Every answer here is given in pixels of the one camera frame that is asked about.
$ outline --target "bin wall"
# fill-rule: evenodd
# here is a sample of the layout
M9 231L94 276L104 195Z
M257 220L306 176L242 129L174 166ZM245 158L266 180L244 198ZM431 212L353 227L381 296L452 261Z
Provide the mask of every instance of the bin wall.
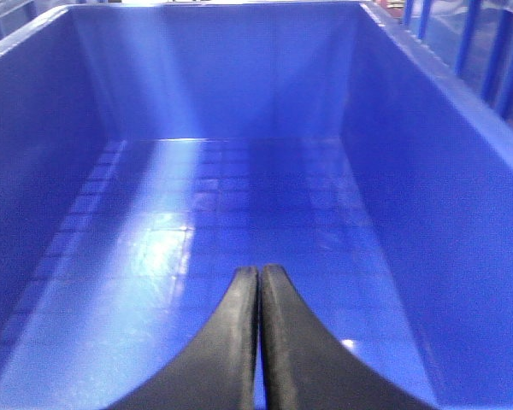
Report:
M513 405L513 132L398 27L357 38L343 139L436 394Z
M73 8L111 138L336 136L357 3Z
M0 330L104 144L72 21L58 14L0 50Z

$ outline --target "blue plastic bin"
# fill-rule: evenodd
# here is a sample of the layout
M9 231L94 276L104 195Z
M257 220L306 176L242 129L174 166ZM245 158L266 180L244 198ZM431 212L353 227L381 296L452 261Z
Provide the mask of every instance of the blue plastic bin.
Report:
M0 408L110 404L269 262L410 393L513 408L513 131L383 10L76 5L0 42Z

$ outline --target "grid pattern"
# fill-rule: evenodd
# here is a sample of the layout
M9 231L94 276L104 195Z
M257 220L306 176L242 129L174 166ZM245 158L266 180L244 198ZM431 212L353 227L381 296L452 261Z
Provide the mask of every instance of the grid pattern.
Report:
M341 142L263 138L107 145L3 331L0 406L109 404L189 342L236 266L266 263L349 350L434 402Z

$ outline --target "black rubber object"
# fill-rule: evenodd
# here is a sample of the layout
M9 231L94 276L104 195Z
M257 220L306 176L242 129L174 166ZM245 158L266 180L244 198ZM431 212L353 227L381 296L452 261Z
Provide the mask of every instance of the black rubber object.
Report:
M205 326L168 365L110 409L250 410L258 270L241 267Z
M261 315L268 410L433 409L346 350L311 312L282 266L264 267Z

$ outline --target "glossy blue surface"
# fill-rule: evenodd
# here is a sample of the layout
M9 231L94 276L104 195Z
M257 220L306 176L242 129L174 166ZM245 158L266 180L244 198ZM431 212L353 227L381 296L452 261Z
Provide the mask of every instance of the glossy blue surface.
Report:
M461 84L355 2L70 7L5 40L0 407L114 401L269 262L408 391L513 407L513 132Z
M513 406L513 132L361 25L343 140L438 400Z

